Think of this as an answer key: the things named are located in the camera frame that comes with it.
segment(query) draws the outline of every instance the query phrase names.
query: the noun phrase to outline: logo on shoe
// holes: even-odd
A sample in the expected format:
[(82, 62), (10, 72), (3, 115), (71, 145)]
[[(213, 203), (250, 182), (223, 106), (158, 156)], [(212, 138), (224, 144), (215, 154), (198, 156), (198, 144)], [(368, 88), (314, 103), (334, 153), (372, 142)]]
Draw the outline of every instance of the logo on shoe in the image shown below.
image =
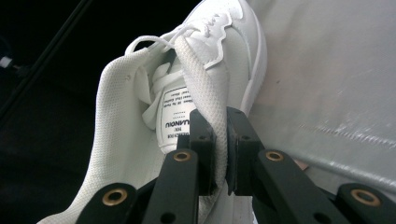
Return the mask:
[(181, 125), (190, 125), (190, 120), (185, 119), (185, 120), (177, 120), (177, 121), (167, 122), (165, 124), (165, 128), (181, 126)]

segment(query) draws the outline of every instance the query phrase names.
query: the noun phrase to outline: shoe label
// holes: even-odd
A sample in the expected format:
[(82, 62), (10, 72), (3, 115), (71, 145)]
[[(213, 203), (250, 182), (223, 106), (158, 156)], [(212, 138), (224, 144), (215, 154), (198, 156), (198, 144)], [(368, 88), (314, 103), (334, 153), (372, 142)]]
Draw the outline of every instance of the shoe label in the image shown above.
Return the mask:
[(187, 88), (182, 87), (166, 92), (162, 107), (163, 143), (176, 144), (179, 135), (190, 134), (190, 112), (196, 108), (195, 104)]

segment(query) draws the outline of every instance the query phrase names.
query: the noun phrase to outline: hole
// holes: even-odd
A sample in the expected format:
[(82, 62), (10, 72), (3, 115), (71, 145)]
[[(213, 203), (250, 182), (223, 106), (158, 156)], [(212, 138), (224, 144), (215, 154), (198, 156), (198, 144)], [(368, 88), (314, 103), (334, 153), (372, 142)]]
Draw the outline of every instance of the hole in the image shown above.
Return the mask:
[(165, 213), (161, 216), (161, 223), (173, 223), (176, 220), (176, 216), (173, 213)]
[(265, 153), (265, 156), (270, 161), (283, 161), (283, 155), (279, 152), (269, 151)]
[(118, 200), (118, 199), (120, 199), (121, 198), (121, 193), (119, 193), (119, 192), (114, 192), (114, 193), (111, 193), (109, 196), (108, 196), (108, 199), (110, 199), (110, 200)]
[(174, 160), (175, 161), (188, 161), (191, 158), (190, 153), (188, 152), (178, 152), (177, 154), (174, 155)]
[(125, 201), (128, 192), (125, 189), (112, 189), (102, 198), (102, 203), (107, 206), (114, 206)]
[(324, 214), (321, 213), (315, 213), (314, 214), (314, 218), (317, 220), (317, 222), (322, 223), (322, 224), (331, 224), (332, 220), (327, 217)]
[(381, 204), (378, 197), (376, 197), (372, 192), (365, 189), (353, 189), (350, 191), (352, 197), (360, 202), (369, 206), (377, 207)]

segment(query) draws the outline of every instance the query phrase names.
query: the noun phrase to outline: black metal bracket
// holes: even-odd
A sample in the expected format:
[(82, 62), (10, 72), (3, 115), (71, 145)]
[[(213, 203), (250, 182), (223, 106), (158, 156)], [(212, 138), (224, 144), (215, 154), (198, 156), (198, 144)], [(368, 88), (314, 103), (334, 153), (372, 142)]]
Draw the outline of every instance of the black metal bracket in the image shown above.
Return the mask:
[[(288, 154), (264, 148), (243, 112), (228, 107), (227, 113), (229, 194), (252, 196), (260, 224), (396, 223), (396, 204), (380, 191), (351, 183), (334, 196), (318, 188)], [(217, 187), (215, 143), (210, 125), (198, 110), (191, 111), (190, 135), (178, 137), (158, 178), (138, 190), (105, 186), (77, 223), (197, 223), (198, 196)]]

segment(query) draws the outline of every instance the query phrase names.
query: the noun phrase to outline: shoe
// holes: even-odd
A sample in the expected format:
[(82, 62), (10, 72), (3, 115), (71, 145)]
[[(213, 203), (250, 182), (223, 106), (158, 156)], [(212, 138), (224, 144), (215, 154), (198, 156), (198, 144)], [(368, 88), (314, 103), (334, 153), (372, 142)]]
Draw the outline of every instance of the shoe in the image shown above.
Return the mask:
[[(142, 41), (154, 43), (135, 50)], [(245, 0), (202, 1), (175, 30), (138, 37), (101, 75), (92, 155), (78, 195), (39, 223), (74, 223), (102, 187), (121, 182), (139, 189), (157, 177), (177, 137), (189, 133), (195, 108), (217, 136), (218, 188), (200, 197), (199, 222), (252, 223), (251, 203), (239, 197), (234, 203), (224, 188), (226, 106), (248, 114), (266, 62), (262, 28)]]

